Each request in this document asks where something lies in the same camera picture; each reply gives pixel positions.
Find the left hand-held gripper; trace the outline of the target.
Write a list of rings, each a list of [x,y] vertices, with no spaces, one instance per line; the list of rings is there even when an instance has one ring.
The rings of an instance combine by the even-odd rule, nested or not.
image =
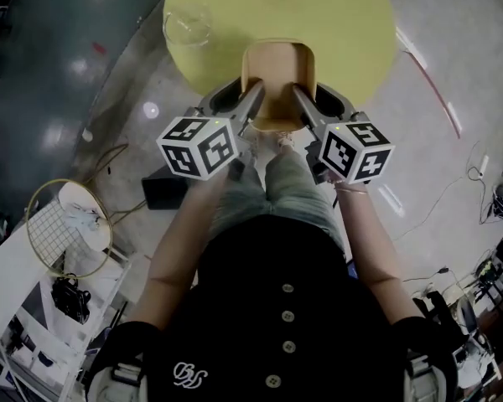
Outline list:
[[[238,77],[214,88],[199,106],[169,123],[156,144],[172,174],[206,181],[244,153],[242,133],[262,106],[264,81],[240,96]]]

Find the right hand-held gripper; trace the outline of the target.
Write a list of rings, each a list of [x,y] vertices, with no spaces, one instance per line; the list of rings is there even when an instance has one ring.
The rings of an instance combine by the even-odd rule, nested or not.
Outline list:
[[[305,150],[316,184],[331,173],[348,184],[368,183],[383,174],[395,146],[366,113],[354,113],[346,97],[323,83],[317,84],[315,102],[298,84],[292,85],[292,94],[301,122],[314,137]],[[326,116],[339,120],[328,122]]]

